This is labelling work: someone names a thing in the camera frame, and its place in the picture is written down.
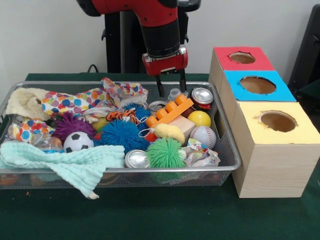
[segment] red box top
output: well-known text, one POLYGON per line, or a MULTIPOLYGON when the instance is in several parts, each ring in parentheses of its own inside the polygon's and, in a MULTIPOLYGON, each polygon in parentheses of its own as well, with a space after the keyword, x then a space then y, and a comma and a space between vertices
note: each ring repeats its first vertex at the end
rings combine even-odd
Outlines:
POLYGON ((274 71, 260 47, 215 47, 222 69, 225 71, 274 71))

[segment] stacked boxes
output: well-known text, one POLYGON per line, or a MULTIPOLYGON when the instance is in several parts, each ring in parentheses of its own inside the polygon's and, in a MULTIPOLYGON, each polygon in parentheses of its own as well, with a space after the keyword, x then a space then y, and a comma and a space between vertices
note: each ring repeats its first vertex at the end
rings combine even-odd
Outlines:
POLYGON ((232 173, 239 197, 300 197, 320 156, 320 134, 261 48, 215 47, 209 82, 242 158, 232 173))

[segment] yellow ball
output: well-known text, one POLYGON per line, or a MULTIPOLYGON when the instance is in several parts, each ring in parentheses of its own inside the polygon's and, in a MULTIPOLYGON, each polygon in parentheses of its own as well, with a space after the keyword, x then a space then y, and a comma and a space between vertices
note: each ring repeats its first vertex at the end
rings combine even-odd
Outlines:
POLYGON ((211 126, 211 118, 204 111, 194 111, 189 116, 188 119, 191 122, 194 122, 197 127, 200 126, 211 126))
POLYGON ((107 120, 104 117, 101 117, 97 122, 92 124, 92 127, 99 132, 105 125, 107 125, 107 123, 107 120))

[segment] soccer ball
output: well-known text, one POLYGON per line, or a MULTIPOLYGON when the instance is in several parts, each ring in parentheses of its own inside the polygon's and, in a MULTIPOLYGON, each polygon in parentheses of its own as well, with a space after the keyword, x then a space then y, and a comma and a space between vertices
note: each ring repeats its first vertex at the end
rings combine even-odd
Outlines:
POLYGON ((76 131, 66 137, 63 148, 65 153, 71 153, 73 151, 92 148, 93 146, 94 141, 92 141, 88 134, 82 131, 76 131))

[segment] polka dot fabric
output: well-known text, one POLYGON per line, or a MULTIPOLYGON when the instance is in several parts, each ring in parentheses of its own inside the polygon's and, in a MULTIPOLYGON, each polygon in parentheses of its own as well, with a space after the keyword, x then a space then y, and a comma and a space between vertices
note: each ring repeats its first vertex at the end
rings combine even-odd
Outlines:
POLYGON ((18 140, 20 142, 30 143, 34 135, 42 134, 50 136, 54 133, 54 129, 44 121, 40 120, 28 120, 20 124, 13 123, 9 127, 8 133, 11 139, 18 140))
POLYGON ((148 90, 143 88, 140 83, 119 83, 113 82, 105 77, 101 80, 103 88, 106 92, 106 99, 109 100, 114 107, 123 107, 122 102, 127 99, 135 98, 134 103, 143 106, 147 105, 148 90))
POLYGON ((76 95, 48 92, 42 100, 42 110, 49 116, 72 112, 79 117, 83 112, 94 107, 105 106, 106 92, 101 88, 78 93, 76 95))
POLYGON ((80 117, 86 110, 93 108, 109 107, 117 110, 123 107, 122 101, 126 102, 123 104, 126 105, 131 103, 131 99, 134 99, 135 103, 140 101, 139 104, 147 105, 148 90, 139 83, 121 84, 107 77, 103 78, 101 83, 103 88, 94 88, 76 95, 49 91, 41 101, 42 110, 52 117, 65 112, 72 112, 75 117, 80 117))

